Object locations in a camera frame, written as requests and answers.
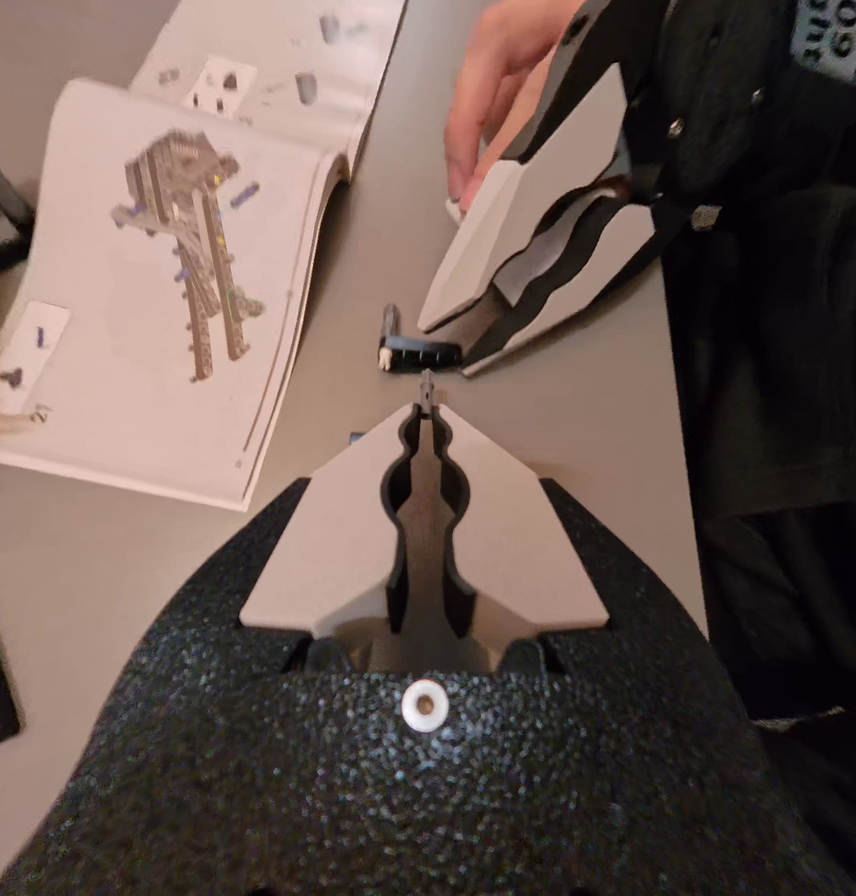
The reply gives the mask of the white instruction booklet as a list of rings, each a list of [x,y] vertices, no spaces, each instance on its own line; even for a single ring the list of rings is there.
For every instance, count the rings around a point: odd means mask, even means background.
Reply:
[[[406,2],[180,2],[70,80],[0,330],[0,464],[248,509]]]

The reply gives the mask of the person's black clothing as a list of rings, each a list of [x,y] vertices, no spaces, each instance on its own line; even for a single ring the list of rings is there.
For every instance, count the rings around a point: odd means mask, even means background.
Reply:
[[[662,266],[709,638],[856,886],[856,187],[724,208]]]

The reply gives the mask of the person's right hand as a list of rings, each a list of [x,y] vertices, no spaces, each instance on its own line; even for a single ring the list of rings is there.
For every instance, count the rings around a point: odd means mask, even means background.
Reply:
[[[448,194],[461,214],[537,108],[581,1],[505,1],[473,28],[444,130]]]

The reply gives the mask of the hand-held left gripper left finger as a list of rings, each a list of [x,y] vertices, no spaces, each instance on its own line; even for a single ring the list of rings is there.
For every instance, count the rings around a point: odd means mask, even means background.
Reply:
[[[312,474],[240,612],[244,626],[354,641],[391,625],[400,527],[384,486],[412,457],[411,423],[420,428],[414,403]]]

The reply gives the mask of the grey desk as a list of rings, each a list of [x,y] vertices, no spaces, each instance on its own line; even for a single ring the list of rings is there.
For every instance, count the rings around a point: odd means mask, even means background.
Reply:
[[[442,134],[483,2],[409,2],[357,162],[327,211],[295,370],[249,511],[0,465],[0,638],[23,714],[0,746],[0,873],[59,796],[166,602],[251,516],[417,394],[374,366],[382,309],[412,332],[453,235]],[[556,479],[706,630],[658,269],[584,325],[473,380],[456,413]]]

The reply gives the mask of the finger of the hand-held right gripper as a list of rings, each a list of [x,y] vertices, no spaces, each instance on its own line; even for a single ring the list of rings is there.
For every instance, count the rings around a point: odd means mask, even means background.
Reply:
[[[463,350],[472,378],[585,311],[647,264],[655,236],[649,206],[626,189],[589,189],[558,200],[525,248],[492,275],[474,313],[483,324]]]
[[[429,287],[419,330],[470,307],[553,204],[598,181],[615,158],[626,107],[621,66],[612,64],[529,161],[491,167]]]

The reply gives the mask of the dark blurred object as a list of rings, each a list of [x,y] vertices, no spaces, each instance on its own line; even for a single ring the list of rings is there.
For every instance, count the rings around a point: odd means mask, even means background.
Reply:
[[[35,209],[0,170],[0,273],[28,259]]]

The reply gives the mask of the black toy brick beam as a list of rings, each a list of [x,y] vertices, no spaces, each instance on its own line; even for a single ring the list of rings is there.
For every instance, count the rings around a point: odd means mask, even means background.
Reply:
[[[393,369],[390,374],[416,375],[425,369],[449,372],[460,369],[463,363],[462,349],[457,343],[429,342],[398,336],[383,342],[393,350]]]

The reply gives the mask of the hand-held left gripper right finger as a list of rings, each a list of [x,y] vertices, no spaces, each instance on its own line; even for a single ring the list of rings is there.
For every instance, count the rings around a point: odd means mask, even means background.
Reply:
[[[449,626],[497,665],[539,635],[600,629],[610,615],[534,472],[446,405],[432,414]]]

